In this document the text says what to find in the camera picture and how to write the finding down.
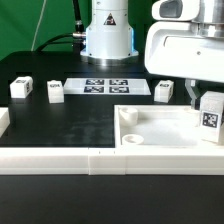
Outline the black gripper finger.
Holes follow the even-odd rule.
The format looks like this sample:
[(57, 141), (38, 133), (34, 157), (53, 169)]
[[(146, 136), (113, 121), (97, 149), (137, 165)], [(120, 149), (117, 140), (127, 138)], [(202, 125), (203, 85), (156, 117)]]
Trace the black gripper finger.
[(185, 80), (185, 88), (191, 98), (191, 107), (195, 108), (197, 100), (200, 97), (200, 90), (198, 88), (198, 81), (193, 79)]

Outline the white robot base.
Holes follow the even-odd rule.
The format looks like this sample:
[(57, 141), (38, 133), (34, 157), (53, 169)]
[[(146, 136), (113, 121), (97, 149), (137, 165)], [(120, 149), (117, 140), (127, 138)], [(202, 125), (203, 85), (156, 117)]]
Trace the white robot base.
[(128, 0), (92, 0), (92, 21), (86, 28), (84, 62), (116, 66), (137, 60), (134, 31), (128, 22)]

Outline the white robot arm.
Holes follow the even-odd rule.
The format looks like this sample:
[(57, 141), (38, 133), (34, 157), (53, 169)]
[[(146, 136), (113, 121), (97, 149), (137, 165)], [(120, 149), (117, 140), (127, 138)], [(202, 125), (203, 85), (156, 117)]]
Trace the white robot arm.
[(144, 64), (149, 73), (182, 77), (192, 101), (193, 80), (224, 83), (224, 0), (157, 0)]

